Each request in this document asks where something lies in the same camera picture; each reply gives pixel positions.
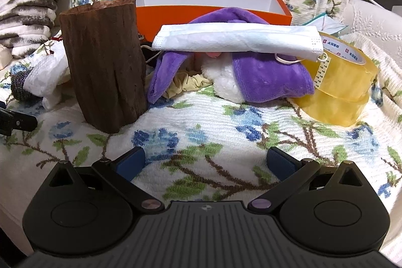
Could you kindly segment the beige scrunchie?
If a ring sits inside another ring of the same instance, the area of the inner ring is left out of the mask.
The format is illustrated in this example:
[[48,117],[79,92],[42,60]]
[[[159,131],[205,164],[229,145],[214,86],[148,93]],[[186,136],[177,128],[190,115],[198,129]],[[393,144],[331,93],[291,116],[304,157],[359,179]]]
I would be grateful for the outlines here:
[[212,80],[196,71],[178,71],[162,97],[171,99],[183,92],[199,91],[212,84]]

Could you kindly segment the teal edged mask packet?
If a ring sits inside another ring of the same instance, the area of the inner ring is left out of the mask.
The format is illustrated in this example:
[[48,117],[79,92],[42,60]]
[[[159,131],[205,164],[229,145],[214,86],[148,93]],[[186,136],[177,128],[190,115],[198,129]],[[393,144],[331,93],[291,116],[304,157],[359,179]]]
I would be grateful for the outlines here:
[[321,13],[304,23],[304,26],[316,27],[319,32],[334,36],[337,36],[347,28],[346,24],[331,18],[327,13]]

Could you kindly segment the upper yellow tape roll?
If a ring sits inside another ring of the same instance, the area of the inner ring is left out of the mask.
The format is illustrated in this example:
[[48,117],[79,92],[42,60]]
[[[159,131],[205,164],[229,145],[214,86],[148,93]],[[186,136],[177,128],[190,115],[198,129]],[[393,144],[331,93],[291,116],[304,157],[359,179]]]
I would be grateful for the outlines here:
[[377,66],[357,47],[326,33],[320,36],[325,61],[303,61],[314,86],[338,99],[360,101],[377,75]]

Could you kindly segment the lower yellow tape roll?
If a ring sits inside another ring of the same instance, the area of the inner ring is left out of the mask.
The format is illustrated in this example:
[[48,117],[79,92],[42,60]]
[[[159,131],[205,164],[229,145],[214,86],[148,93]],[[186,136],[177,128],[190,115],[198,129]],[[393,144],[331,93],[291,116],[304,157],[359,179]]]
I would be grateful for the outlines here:
[[316,89],[313,94],[293,98],[292,101],[317,121],[349,127],[357,122],[369,100],[369,95],[369,92],[366,92],[360,99],[352,101],[337,98]]

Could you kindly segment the grey sparkly scrunchie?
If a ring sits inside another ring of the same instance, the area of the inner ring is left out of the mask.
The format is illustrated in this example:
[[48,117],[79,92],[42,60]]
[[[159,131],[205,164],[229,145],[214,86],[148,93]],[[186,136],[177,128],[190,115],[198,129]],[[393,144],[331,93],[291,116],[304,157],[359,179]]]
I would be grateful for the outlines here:
[[11,75],[11,92],[15,100],[23,103],[35,103],[41,98],[24,89],[24,83],[32,69],[19,71]]

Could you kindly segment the orange cardboard box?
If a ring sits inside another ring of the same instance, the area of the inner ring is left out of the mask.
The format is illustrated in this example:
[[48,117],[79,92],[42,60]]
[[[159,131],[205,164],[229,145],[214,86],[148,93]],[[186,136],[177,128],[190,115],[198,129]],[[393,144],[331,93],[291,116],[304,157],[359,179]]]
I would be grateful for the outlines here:
[[186,24],[221,8],[241,8],[270,24],[292,22],[283,0],[136,0],[138,32],[146,41],[153,41],[165,24]]

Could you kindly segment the brown wooden log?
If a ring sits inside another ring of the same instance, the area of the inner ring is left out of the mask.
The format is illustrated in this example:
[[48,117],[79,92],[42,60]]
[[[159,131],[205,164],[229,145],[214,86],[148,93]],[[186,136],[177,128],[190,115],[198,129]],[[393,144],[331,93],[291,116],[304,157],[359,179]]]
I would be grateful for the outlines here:
[[136,1],[98,1],[60,13],[63,45],[84,119],[117,133],[147,109]]

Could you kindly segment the white face mask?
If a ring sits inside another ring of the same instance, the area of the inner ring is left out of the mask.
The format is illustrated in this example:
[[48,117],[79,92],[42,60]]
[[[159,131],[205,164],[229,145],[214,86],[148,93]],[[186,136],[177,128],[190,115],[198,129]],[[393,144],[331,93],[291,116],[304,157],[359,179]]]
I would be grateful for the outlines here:
[[316,27],[232,22],[164,25],[152,47],[179,52],[257,52],[310,61],[324,53]]

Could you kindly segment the floral sofa cover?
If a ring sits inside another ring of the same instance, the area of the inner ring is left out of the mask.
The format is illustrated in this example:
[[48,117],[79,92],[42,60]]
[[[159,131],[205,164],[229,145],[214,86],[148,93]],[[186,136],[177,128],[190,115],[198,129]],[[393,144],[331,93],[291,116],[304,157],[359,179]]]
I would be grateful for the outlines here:
[[[94,1],[71,0],[73,6]],[[294,24],[314,16],[344,20],[351,0],[283,0]],[[12,98],[10,77],[1,79],[1,98],[39,125],[1,138],[1,213],[21,220],[30,200],[55,163],[67,159],[89,166],[115,158],[136,145],[144,148],[146,167],[136,185],[162,199],[249,201],[275,184],[264,159],[271,146],[296,158],[309,157],[335,166],[357,163],[389,211],[401,208],[401,69],[372,42],[382,25],[363,22],[343,40],[359,47],[378,72],[358,120],[340,127],[309,117],[287,100],[263,105],[227,101],[212,84],[172,99],[160,99],[134,124],[118,133],[98,131],[84,121],[72,91],[46,111]]]

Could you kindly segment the purple plush cloth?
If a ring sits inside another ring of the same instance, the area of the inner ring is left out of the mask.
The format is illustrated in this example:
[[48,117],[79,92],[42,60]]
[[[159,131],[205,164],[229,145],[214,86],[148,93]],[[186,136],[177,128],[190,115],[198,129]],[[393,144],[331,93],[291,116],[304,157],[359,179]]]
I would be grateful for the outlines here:
[[[189,52],[165,52],[158,59],[147,99],[155,103],[169,87]],[[313,79],[301,63],[283,64],[273,54],[235,52],[234,74],[245,102],[264,103],[281,97],[298,98],[314,93]]]

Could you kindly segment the white pink plush toy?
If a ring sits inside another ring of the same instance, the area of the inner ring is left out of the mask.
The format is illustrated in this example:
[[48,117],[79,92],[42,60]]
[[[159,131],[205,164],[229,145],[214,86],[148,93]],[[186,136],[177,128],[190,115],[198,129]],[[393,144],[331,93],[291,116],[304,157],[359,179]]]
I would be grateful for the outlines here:
[[245,102],[235,78],[231,53],[223,53],[216,58],[206,54],[196,55],[195,67],[213,83],[217,96],[237,104]]

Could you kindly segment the yellow tape roll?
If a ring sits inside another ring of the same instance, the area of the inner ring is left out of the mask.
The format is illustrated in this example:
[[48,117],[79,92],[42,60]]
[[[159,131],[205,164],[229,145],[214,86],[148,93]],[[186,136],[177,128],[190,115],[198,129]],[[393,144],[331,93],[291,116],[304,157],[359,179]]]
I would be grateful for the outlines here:
[[369,92],[366,92],[360,99],[352,101],[337,98],[316,89],[313,94],[293,98],[292,101],[317,121],[349,127],[357,122],[369,100],[369,95]]
[[357,47],[326,33],[320,36],[325,61],[303,61],[314,86],[338,99],[360,101],[377,75],[377,66]]

